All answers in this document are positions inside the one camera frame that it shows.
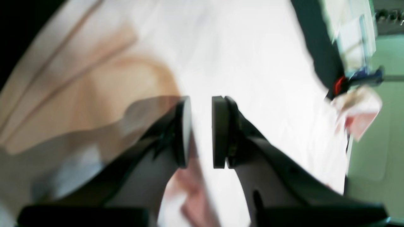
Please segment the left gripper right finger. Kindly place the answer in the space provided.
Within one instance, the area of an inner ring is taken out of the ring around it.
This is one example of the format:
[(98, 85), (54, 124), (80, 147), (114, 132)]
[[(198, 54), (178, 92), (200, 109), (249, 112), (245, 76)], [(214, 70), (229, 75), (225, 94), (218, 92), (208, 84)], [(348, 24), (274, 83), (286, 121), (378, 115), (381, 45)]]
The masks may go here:
[(344, 197), (274, 147), (229, 96), (212, 97), (213, 166), (234, 169), (252, 227), (385, 227), (380, 204)]

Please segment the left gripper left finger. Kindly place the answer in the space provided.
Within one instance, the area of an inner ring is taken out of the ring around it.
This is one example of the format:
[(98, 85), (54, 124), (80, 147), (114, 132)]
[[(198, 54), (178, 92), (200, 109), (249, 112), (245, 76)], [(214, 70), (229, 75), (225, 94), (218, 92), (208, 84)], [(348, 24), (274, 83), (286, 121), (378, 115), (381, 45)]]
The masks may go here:
[(156, 227), (166, 185), (188, 166), (190, 97), (176, 103), (134, 144), (67, 196), (25, 207), (19, 227)]

